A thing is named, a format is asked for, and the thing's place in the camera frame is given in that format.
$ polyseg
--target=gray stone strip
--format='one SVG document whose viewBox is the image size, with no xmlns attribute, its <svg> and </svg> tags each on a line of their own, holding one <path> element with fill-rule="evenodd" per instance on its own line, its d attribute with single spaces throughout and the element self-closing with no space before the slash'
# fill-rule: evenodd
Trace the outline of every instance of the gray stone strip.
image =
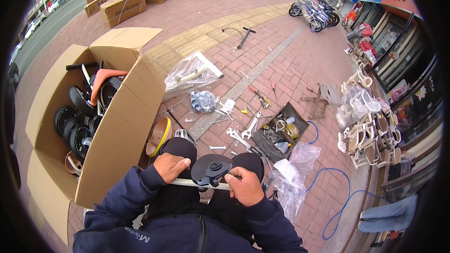
<svg viewBox="0 0 450 253">
<path fill-rule="evenodd" d="M 275 49 L 272 50 L 269 54 L 267 54 L 261 62 L 259 62 L 250 72 L 247 74 L 249 79 L 245 77 L 241 78 L 240 81 L 236 83 L 232 88 L 228 90 L 228 92 L 221 98 L 221 102 L 225 103 L 227 99 L 237 100 L 239 96 L 244 93 L 245 89 L 247 89 L 253 81 L 255 81 L 258 76 L 262 74 L 262 72 L 267 69 L 271 62 L 273 62 L 281 52 L 286 49 L 287 46 L 304 30 L 306 24 L 303 24 L 301 27 L 296 29 L 288 38 L 286 38 L 283 42 L 281 42 Z M 214 121 L 219 118 L 219 114 L 217 112 L 212 112 L 209 114 L 203 114 L 199 120 L 197 120 L 194 125 L 192 125 L 188 132 L 198 140 L 212 125 Z"/>
</svg>

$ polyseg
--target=jacket zipper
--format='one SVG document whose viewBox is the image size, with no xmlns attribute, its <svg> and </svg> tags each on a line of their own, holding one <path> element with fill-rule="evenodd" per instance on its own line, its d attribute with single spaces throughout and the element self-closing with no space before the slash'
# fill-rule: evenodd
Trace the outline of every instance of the jacket zipper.
<svg viewBox="0 0 450 253">
<path fill-rule="evenodd" d="M 200 215 L 199 222 L 200 222 L 200 238 L 199 238 L 199 247 L 197 248 L 198 253 L 203 253 L 203 244 L 205 242 L 205 236 L 206 236 L 206 225 L 205 222 L 202 220 L 203 214 Z"/>
</svg>

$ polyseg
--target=wooden stool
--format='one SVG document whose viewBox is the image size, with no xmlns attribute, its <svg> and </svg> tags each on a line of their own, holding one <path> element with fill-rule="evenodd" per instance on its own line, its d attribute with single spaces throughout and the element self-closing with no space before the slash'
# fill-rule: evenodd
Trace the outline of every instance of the wooden stool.
<svg viewBox="0 0 450 253">
<path fill-rule="evenodd" d="M 314 102 L 314 109 L 312 115 L 308 116 L 308 119 L 323 119 L 325 118 L 325 110 L 327 109 L 328 105 L 334 105 L 334 106 L 340 106 L 341 105 L 341 98 L 339 97 L 336 90 L 331 85 L 318 83 L 319 91 L 317 93 L 316 98 L 306 98 L 302 97 L 301 100 L 306 100 L 309 102 Z M 322 111 L 320 112 L 320 115 L 316 115 L 315 111 L 317 110 L 317 106 L 319 103 L 323 104 Z"/>
</svg>

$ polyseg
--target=sidewalk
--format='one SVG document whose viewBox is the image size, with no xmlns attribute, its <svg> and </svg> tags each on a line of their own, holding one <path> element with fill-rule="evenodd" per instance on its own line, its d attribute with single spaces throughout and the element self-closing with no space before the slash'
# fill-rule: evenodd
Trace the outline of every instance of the sidewalk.
<svg viewBox="0 0 450 253">
<path fill-rule="evenodd" d="M 338 85 L 352 74 L 352 64 L 342 51 L 346 48 L 346 39 L 340 26 L 327 28 L 320 33 L 311 33 L 309 26 L 301 17 L 290 17 L 287 11 L 294 0 L 167 0 L 161 5 L 147 5 L 147 11 L 133 17 L 115 28 L 153 27 L 164 29 L 148 45 L 143 52 L 152 57 L 160 74 L 165 77 L 172 66 L 192 51 L 198 50 L 210 59 L 222 72 L 225 78 L 206 88 L 222 101 L 227 98 L 236 100 L 236 106 L 243 108 L 245 101 L 254 98 L 248 86 L 251 84 L 267 96 L 272 106 L 260 109 L 259 102 L 254 101 L 250 107 L 260 110 L 264 115 L 273 114 L 287 101 L 290 101 L 304 119 L 311 113 L 312 105 L 300 101 L 301 97 L 313 94 L 307 91 L 310 86 L 317 92 L 317 83 Z M 256 31 L 250 34 L 241 50 L 231 52 L 240 40 L 236 31 L 227 31 L 222 35 L 219 31 L 226 25 L 242 28 L 243 25 Z M 70 252 L 56 236 L 48 223 L 39 216 L 39 210 L 30 198 L 26 186 L 26 172 L 31 154 L 31 143 L 25 134 L 28 111 L 40 83 L 56 59 L 71 45 L 90 45 L 94 40 L 109 31 L 101 19 L 101 14 L 86 18 L 81 13 L 66 25 L 53 40 L 41 51 L 22 78 L 16 92 L 16 141 L 17 157 L 22 176 L 21 196 L 37 221 L 45 239 L 57 252 Z M 285 73 L 290 67 L 294 76 Z M 240 71 L 250 79 L 242 76 Z M 270 88 L 276 86 L 277 101 Z M 164 117 L 163 110 L 182 101 L 185 96 L 170 99 L 161 104 L 158 121 Z M 244 152 L 242 144 L 236 144 L 226 135 L 229 122 L 212 124 L 208 115 L 197 115 L 193 122 L 185 123 L 185 118 L 192 118 L 190 102 L 185 99 L 173 108 L 174 115 L 190 133 L 198 138 L 198 155 L 211 153 L 210 145 L 229 146 L 226 151 L 218 153 L 231 157 L 231 150 Z M 231 128 L 241 131 L 248 126 L 251 115 L 244 115 L 235 109 L 236 121 Z M 337 149 L 337 134 L 334 114 L 336 109 L 328 107 L 326 118 L 314 121 L 319 129 L 318 140 L 314 143 L 322 148 L 314 170 L 307 177 L 305 185 L 311 185 L 317 171 L 324 167 L 335 167 L 343 170 L 350 177 L 352 166 L 350 159 Z M 315 128 L 311 125 L 305 132 L 302 141 L 311 142 L 316 138 Z M 340 211 L 346 201 L 348 186 L 341 173 L 323 171 L 315 186 L 307 195 L 295 228 L 304 240 L 304 247 L 309 252 L 319 252 L 325 241 L 322 230 L 328 219 Z M 329 236 L 335 223 L 330 223 L 325 232 Z M 82 228 L 82 208 L 71 203 L 69 208 L 68 233 L 71 235 Z"/>
</svg>

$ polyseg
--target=navy jacket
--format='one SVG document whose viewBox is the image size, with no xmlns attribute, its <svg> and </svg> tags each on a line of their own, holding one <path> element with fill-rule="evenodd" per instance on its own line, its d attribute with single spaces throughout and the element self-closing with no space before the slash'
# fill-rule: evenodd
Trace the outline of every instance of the navy jacket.
<svg viewBox="0 0 450 253">
<path fill-rule="evenodd" d="M 261 252 L 226 226 L 198 213 L 176 218 L 144 220 L 139 230 L 132 221 L 166 183 L 153 165 L 132 167 L 110 189 L 94 211 L 86 213 L 85 229 L 74 234 L 73 251 L 81 252 Z M 248 208 L 247 223 L 264 252 L 307 252 L 278 201 L 264 198 Z"/>
</svg>

